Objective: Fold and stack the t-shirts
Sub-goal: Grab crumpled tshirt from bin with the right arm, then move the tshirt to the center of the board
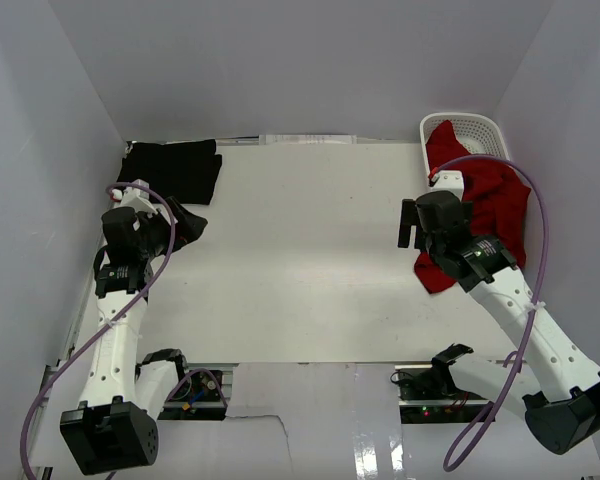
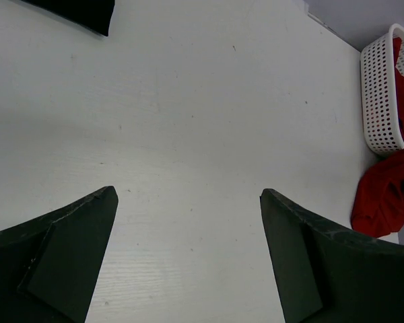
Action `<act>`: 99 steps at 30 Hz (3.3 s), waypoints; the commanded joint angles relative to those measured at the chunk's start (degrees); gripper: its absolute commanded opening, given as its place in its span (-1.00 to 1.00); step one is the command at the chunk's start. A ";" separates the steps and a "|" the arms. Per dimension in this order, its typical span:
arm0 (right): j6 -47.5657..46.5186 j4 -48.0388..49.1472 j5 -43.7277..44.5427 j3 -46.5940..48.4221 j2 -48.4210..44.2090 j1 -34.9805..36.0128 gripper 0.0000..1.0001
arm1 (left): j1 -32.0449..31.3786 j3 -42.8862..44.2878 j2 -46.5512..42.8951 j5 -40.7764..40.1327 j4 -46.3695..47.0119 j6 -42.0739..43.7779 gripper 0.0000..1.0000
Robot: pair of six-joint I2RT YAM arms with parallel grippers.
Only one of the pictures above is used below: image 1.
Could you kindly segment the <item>red t shirt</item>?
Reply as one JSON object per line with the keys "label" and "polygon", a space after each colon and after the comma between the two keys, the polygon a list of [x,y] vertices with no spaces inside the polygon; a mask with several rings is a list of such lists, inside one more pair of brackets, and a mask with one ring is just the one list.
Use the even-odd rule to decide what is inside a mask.
{"label": "red t shirt", "polygon": [[[452,123],[446,120],[431,133],[426,153],[429,166],[435,169],[467,156],[469,150],[461,145]],[[463,175],[463,199],[473,204],[471,232],[497,236],[514,255],[517,265],[523,267],[526,263],[523,226],[530,188],[513,169],[497,162],[466,161],[457,169]]]}

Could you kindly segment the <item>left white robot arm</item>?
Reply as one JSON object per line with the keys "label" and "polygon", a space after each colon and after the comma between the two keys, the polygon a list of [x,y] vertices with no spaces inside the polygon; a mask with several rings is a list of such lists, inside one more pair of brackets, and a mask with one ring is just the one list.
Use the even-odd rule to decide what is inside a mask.
{"label": "left white robot arm", "polygon": [[152,261],[198,240],[207,225],[175,198],[166,203],[166,213],[125,204],[101,217],[105,244],[94,262],[101,336],[78,406],[60,419],[61,435],[87,476],[153,464],[163,405],[191,387],[180,350],[137,358],[148,308],[145,287],[156,277]]}

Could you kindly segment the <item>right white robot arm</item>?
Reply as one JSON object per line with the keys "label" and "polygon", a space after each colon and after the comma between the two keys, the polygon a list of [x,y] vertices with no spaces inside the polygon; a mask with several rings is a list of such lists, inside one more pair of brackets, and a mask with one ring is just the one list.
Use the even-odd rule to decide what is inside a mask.
{"label": "right white robot arm", "polygon": [[563,455],[600,430],[600,366],[533,299],[501,241],[472,234],[471,215],[471,204],[449,191],[405,199],[398,245],[428,254],[524,349],[532,374],[515,378],[503,406],[545,449]]}

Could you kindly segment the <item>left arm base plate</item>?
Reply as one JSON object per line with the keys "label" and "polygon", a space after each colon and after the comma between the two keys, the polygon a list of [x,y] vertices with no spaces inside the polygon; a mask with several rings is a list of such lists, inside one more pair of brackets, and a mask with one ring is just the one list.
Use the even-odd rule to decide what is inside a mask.
{"label": "left arm base plate", "polygon": [[164,421],[222,421],[226,407],[221,399],[223,392],[226,400],[230,393],[225,390],[222,370],[198,372],[187,380],[185,385],[164,406],[158,419]]}

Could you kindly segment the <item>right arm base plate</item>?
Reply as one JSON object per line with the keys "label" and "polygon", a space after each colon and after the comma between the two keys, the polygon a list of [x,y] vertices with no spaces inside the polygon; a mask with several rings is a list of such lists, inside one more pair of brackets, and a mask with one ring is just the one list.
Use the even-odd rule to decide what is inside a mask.
{"label": "right arm base plate", "polygon": [[395,370],[390,382],[398,388],[402,425],[468,424],[487,401],[474,393],[448,393],[434,385],[430,368]]}

